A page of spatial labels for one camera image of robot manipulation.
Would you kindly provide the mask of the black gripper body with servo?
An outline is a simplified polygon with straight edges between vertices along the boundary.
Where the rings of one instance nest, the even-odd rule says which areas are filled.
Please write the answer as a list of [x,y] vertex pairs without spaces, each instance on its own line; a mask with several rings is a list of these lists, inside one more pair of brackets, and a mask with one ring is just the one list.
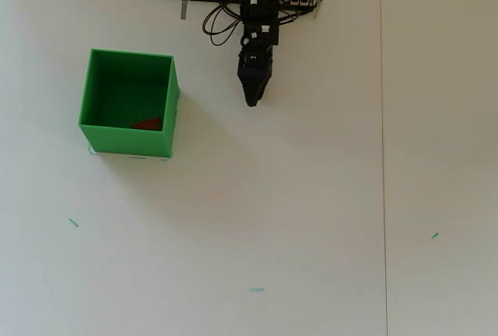
[[279,21],[243,22],[239,62],[272,62],[273,47],[279,44]]

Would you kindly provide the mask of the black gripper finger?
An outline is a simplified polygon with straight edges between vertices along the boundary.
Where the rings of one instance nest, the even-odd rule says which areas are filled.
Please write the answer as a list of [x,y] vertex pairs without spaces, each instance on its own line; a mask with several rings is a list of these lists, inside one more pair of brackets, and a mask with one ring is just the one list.
[[244,61],[239,61],[237,76],[244,91],[244,99],[249,107],[255,106],[255,82],[250,66],[246,66]]
[[263,97],[269,79],[272,77],[272,65],[273,65],[273,60],[269,59],[263,66],[261,66],[257,70],[257,75],[255,80],[255,93],[256,93],[254,101],[255,105],[257,105],[259,100]]

